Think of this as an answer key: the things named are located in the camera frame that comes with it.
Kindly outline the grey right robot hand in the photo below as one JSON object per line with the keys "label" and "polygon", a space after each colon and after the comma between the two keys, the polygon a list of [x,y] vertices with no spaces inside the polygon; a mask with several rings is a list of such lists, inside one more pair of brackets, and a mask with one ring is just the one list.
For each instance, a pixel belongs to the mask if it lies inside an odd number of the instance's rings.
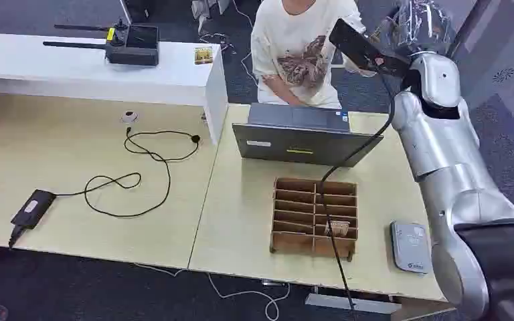
{"label": "grey right robot hand", "polygon": [[435,1],[399,1],[385,22],[385,40],[402,56],[419,51],[445,54],[454,37],[451,17]]}

